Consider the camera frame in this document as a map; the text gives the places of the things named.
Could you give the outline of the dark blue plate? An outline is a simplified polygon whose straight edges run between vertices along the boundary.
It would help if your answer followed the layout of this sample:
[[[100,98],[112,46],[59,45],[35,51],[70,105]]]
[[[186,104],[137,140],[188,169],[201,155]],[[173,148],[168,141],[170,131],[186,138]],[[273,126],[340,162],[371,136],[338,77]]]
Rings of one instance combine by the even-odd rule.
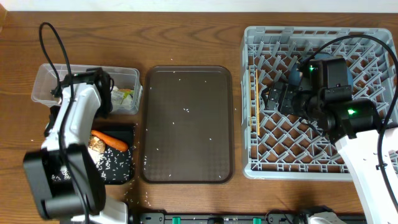
[[[329,53],[319,53],[315,56],[315,59],[324,59],[324,58],[330,58],[332,57],[331,54]],[[353,87],[353,77],[351,75],[351,72],[349,70],[349,68],[346,68],[346,73],[347,73],[347,77],[348,77],[348,83],[351,85],[351,87]],[[296,85],[298,86],[300,81],[302,79],[302,74],[297,71],[297,64],[295,64],[292,69],[290,70],[290,75],[288,77],[288,83],[291,85]]]

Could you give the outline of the orange carrot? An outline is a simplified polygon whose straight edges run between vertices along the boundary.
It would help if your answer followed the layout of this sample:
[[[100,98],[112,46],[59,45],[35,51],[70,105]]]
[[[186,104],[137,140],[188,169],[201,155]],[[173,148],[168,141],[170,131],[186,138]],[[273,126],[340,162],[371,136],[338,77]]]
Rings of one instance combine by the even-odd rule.
[[[97,130],[91,130],[91,134],[93,136],[96,136],[97,138],[99,138],[100,140],[102,140],[106,145],[119,150],[121,152],[125,152],[128,150],[128,145],[123,142],[122,140],[118,140],[114,137],[111,137],[105,133],[102,133],[100,131]]]

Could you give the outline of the pile of white rice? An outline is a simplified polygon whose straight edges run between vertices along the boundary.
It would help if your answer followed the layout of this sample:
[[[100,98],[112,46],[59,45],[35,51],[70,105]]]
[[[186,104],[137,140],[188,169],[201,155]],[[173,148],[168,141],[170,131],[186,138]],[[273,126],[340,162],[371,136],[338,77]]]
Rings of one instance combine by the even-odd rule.
[[[106,185],[121,185],[133,178],[132,149],[121,152],[106,146],[103,154],[88,152]]]

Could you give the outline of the brown food scrap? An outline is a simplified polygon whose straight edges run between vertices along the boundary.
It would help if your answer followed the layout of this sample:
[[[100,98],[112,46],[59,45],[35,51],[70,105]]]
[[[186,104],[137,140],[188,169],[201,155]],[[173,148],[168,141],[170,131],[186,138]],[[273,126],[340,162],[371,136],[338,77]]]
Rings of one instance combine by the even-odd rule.
[[[100,154],[103,154],[106,149],[106,144],[100,138],[98,138],[96,136],[90,136],[89,143],[88,143],[88,149],[91,149]]]

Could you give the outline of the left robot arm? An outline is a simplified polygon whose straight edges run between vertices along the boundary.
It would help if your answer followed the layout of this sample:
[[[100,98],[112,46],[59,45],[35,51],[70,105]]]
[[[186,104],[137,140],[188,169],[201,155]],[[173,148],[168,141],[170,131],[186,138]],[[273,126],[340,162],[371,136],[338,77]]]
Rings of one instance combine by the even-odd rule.
[[[23,167],[39,215],[44,220],[127,223],[128,209],[106,195],[88,152],[96,116],[112,110],[112,79],[102,68],[68,73],[58,84],[62,103],[47,125],[40,150],[24,156]]]

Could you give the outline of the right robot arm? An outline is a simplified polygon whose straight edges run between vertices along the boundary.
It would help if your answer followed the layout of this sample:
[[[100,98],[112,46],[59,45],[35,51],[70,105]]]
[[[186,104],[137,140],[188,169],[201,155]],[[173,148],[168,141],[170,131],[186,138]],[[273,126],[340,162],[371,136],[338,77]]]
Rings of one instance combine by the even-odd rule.
[[[297,83],[262,90],[265,107],[316,122],[344,160],[367,222],[397,223],[397,175],[388,155],[397,130],[383,129],[371,100],[353,99],[345,59],[310,59],[295,74]]]

